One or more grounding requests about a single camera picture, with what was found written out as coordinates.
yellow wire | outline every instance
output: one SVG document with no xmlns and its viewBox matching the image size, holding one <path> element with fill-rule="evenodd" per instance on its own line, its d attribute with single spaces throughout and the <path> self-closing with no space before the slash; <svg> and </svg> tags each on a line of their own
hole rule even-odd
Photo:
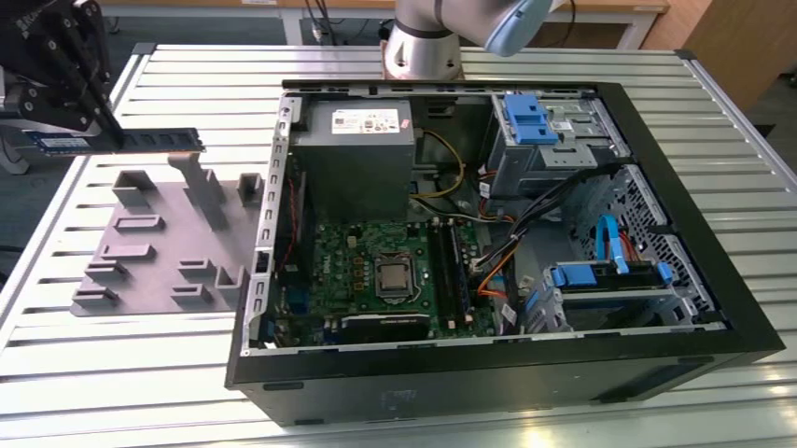
<svg viewBox="0 0 797 448">
<path fill-rule="evenodd" d="M 459 188 L 459 186 L 461 185 L 461 179 L 464 179 L 464 163 L 461 163 L 461 158 L 459 157 L 456 150 L 453 149 L 451 144 L 445 141 L 445 139 L 439 135 L 439 133 L 435 133 L 433 131 L 429 131 L 427 129 L 423 130 L 423 133 L 427 133 L 428 135 L 436 137 L 436 139 L 439 140 L 439 143 L 441 143 L 443 146 L 451 151 L 451 154 L 453 154 L 453 157 L 456 158 L 456 163 L 459 165 L 459 176 L 456 177 L 456 181 L 453 182 L 453 184 L 451 185 L 451 187 L 448 189 L 436 191 L 433 193 L 411 194 L 409 197 L 411 198 L 439 198 L 439 197 L 447 195 L 449 192 L 455 191 Z"/>
</svg>

aluminum table surface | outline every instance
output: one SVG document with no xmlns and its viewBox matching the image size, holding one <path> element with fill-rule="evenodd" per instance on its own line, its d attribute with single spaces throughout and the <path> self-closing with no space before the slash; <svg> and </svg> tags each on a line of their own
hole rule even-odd
<svg viewBox="0 0 797 448">
<path fill-rule="evenodd" d="M 467 79 L 623 84 L 787 349 L 640 403 L 280 428 L 223 386 L 232 314 L 69 314 L 117 172 L 178 177 L 162 155 L 78 157 L 0 296 L 0 445 L 797 445 L 797 183 L 702 68 L 667 51 L 463 60 Z M 377 78 L 379 51 L 162 45 L 130 58 L 116 114 L 125 127 L 196 127 L 205 167 L 235 179 L 265 171 L 280 82 L 297 77 Z"/>
</svg>

power supply label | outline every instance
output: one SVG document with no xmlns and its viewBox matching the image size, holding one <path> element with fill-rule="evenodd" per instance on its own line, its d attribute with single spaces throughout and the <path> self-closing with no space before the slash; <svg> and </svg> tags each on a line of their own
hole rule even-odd
<svg viewBox="0 0 797 448">
<path fill-rule="evenodd" d="M 337 109 L 332 133 L 399 133 L 397 109 Z"/>
</svg>

white label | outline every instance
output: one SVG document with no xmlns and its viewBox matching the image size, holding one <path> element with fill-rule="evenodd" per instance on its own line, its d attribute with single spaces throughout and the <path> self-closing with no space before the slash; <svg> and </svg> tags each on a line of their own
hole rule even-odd
<svg viewBox="0 0 797 448">
<path fill-rule="evenodd" d="M 397 109 L 337 109 L 332 133 L 399 133 Z"/>
<path fill-rule="evenodd" d="M 572 125 L 568 121 L 551 121 L 550 128 L 554 131 L 572 131 Z"/>
<path fill-rule="evenodd" d="M 490 184 L 488 183 L 486 183 L 486 182 L 478 183 L 478 194 L 484 199 L 490 198 Z"/>
<path fill-rule="evenodd" d="M 514 310 L 510 308 L 508 305 L 503 304 L 503 308 L 500 308 L 500 314 L 508 320 L 508 322 L 514 325 L 514 322 L 518 319 L 518 314 L 514 312 Z"/>
<path fill-rule="evenodd" d="M 88 147 L 81 138 L 41 138 L 38 141 L 45 147 Z"/>
</svg>

blue plastic clip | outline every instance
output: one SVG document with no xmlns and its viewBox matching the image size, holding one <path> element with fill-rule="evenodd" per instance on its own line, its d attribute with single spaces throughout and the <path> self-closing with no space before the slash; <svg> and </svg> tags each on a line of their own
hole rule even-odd
<svg viewBox="0 0 797 448">
<path fill-rule="evenodd" d="M 528 312 L 528 310 L 534 306 L 534 303 L 536 303 L 538 299 L 539 299 L 539 291 L 534 291 L 534 294 L 531 294 L 531 296 L 526 300 L 526 313 Z"/>
<path fill-rule="evenodd" d="M 503 97 L 507 117 L 514 128 L 514 140 L 520 145 L 554 145 L 559 135 L 547 127 L 547 113 L 534 95 Z"/>
<path fill-rule="evenodd" d="M 564 273 L 568 287 L 594 287 L 598 285 L 592 267 L 588 264 L 559 265 L 559 270 Z"/>
<path fill-rule="evenodd" d="M 600 215 L 595 228 L 595 259 L 606 259 L 603 234 L 608 233 L 608 254 L 618 265 L 618 273 L 627 273 L 627 264 L 622 255 L 620 231 L 618 221 L 611 215 Z"/>
<path fill-rule="evenodd" d="M 656 265 L 656 269 L 663 284 L 670 285 L 672 283 L 672 270 L 670 269 L 670 265 L 660 261 Z"/>
<path fill-rule="evenodd" d="M 550 278 L 552 279 L 552 285 L 560 287 L 566 284 L 564 274 L 556 268 L 550 270 Z"/>
</svg>

